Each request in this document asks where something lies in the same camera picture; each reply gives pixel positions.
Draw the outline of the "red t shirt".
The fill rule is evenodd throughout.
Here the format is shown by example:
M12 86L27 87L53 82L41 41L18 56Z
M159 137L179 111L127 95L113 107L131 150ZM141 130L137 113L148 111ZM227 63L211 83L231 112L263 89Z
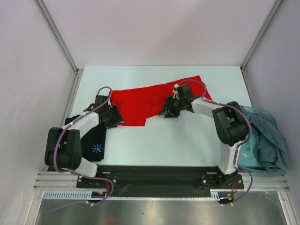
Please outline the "red t shirt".
M205 83L198 75L149 87L113 90L110 101L112 105L117 106L124 120L117 125L145 126L148 118L159 115L167 96L173 95L173 87L176 84L188 84L193 95L204 95L211 100L209 92L205 90Z

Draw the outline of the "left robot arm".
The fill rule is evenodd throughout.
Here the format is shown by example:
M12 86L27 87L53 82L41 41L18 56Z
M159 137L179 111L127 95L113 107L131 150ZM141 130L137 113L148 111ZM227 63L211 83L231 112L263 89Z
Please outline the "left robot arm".
M97 163L104 159L107 130L123 121L108 96L96 95L95 102L81 115L67 118L64 126L49 130L45 164L60 173L86 176L95 188L101 186L104 178Z

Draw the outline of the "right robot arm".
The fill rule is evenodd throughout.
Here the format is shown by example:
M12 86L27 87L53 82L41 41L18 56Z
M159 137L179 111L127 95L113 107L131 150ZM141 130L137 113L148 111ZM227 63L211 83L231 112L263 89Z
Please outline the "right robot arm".
M204 96L194 96L188 84L173 87L173 95L168 95L159 115L177 118L181 111L189 111L208 116L214 120L217 136L221 142L221 159L217 166L215 183L220 188L230 188L238 182L238 156L241 146L248 142L252 129L240 105L233 101L227 104L208 100Z

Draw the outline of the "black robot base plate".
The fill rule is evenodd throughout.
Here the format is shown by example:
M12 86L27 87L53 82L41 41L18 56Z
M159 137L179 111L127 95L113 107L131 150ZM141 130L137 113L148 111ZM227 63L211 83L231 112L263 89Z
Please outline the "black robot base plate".
M230 188L215 183L217 166L120 166L102 165L95 178L78 178L79 189L102 189L112 182L113 197L124 198L198 198L207 197L213 189L243 190L242 176Z

